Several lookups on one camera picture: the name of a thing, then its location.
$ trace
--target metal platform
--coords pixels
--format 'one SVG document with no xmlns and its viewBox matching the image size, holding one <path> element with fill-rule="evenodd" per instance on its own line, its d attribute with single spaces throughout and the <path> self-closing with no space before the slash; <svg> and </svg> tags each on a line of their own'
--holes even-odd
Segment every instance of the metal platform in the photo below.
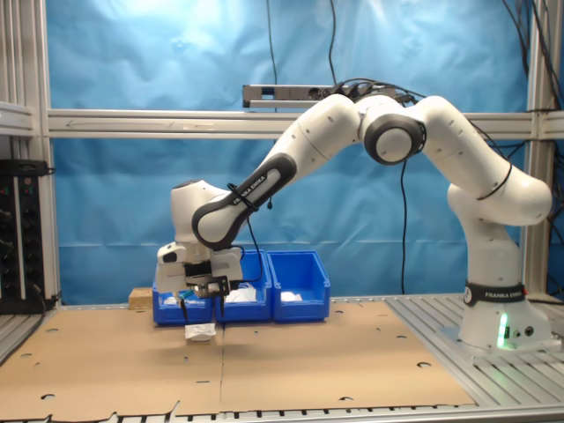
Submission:
<svg viewBox="0 0 564 423">
<path fill-rule="evenodd" d="M 438 336 L 442 327 L 462 322 L 462 296 L 411 295 L 336 298 L 333 302 L 384 301 L 418 335 L 442 365 L 460 382 L 476 405 L 239 412 L 218 415 L 112 416 L 108 423 L 168 423 L 228 420 L 232 422 L 272 421 L 564 421 L 564 352 L 537 352 L 506 359 L 485 359 L 471 365 L 450 351 Z M 63 309 L 126 308 L 126 305 L 63 307 Z M 547 313 L 556 333 L 564 335 L 564 307 L 539 305 Z M 0 358 L 33 327 L 37 316 L 0 316 Z"/>
</svg>

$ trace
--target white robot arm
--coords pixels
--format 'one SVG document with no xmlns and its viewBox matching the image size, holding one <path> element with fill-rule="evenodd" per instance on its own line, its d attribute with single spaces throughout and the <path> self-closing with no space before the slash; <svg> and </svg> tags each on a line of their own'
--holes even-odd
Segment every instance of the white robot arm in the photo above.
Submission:
<svg viewBox="0 0 564 423">
<path fill-rule="evenodd" d="M 535 225 L 545 219 L 551 192 L 496 154 L 441 97 L 404 108 L 386 95 L 356 103 L 331 95 L 301 115 L 240 186 L 223 190 L 196 181 L 176 187 L 175 242 L 160 250 L 159 262 L 177 268 L 172 273 L 161 270 L 160 280 L 182 275 L 182 282 L 174 283 L 186 286 L 185 278 L 200 278 L 189 283 L 209 294 L 205 287 L 214 279 L 241 279 L 241 255 L 232 243 L 249 215 L 283 187 L 358 143 L 383 165 L 423 152 L 451 182 L 449 205 L 462 223 L 469 257 L 468 309 L 460 338 L 484 349 L 538 347 L 552 339 L 545 316 L 525 299 L 518 248 L 505 230 L 506 225 Z M 182 252 L 167 261 L 173 249 Z M 215 292 L 224 294 L 226 289 Z"/>
</svg>

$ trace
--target blue plastic bin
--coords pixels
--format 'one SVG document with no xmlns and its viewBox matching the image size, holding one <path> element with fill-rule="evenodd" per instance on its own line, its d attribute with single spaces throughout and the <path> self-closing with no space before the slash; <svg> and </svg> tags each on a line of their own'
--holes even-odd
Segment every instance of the blue plastic bin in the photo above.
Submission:
<svg viewBox="0 0 564 423">
<path fill-rule="evenodd" d="M 272 251 L 267 256 L 276 322 L 319 322 L 329 316 L 330 281 L 315 251 Z M 298 293 L 302 301 L 282 301 L 285 291 Z"/>
<path fill-rule="evenodd" d="M 268 260 L 263 250 L 260 250 L 263 260 L 263 277 L 257 282 L 249 283 L 256 289 L 256 302 L 226 302 L 221 315 L 219 297 L 215 299 L 216 322 L 264 322 L 271 319 L 272 281 L 268 269 Z M 245 250 L 241 259 L 243 279 L 255 279 L 260 276 L 261 268 L 256 251 Z"/>
<path fill-rule="evenodd" d="M 168 297 L 172 297 L 172 293 L 159 293 L 157 291 L 156 282 L 152 283 L 152 319 L 157 324 L 186 324 L 184 314 L 179 304 L 165 304 L 164 301 Z M 213 321 L 213 301 L 209 298 L 198 298 L 196 295 L 190 295 L 186 300 L 186 309 L 188 310 L 188 323 L 209 323 Z"/>
</svg>

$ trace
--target metal rail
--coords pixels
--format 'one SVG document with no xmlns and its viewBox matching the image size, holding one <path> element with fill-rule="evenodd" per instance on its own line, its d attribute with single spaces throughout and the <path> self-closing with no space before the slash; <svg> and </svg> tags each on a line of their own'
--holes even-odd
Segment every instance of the metal rail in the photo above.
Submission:
<svg viewBox="0 0 564 423">
<path fill-rule="evenodd" d="M 299 113 L 182 112 L 166 110 L 48 111 L 50 137 L 272 139 Z M 466 117 L 494 139 L 533 136 L 530 113 L 469 113 Z"/>
</svg>

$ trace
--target cardboard sheet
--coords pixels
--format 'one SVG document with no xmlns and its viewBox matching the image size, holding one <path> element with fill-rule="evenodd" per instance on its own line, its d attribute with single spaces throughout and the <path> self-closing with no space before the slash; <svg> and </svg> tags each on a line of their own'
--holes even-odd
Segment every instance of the cardboard sheet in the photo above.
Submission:
<svg viewBox="0 0 564 423">
<path fill-rule="evenodd" d="M 177 415 L 473 403 L 383 303 L 335 305 L 327 323 L 218 327 L 206 343 L 155 328 L 150 312 L 62 311 L 0 367 L 0 420 L 165 414 L 179 401 Z"/>
<path fill-rule="evenodd" d="M 230 327 L 224 346 L 223 409 L 473 404 L 384 303 L 334 305 L 326 324 Z"/>
<path fill-rule="evenodd" d="M 151 312 L 61 311 L 0 367 L 0 420 L 166 414 L 180 400 L 219 412 L 222 337 L 187 346 L 183 336 L 155 329 Z"/>
</svg>

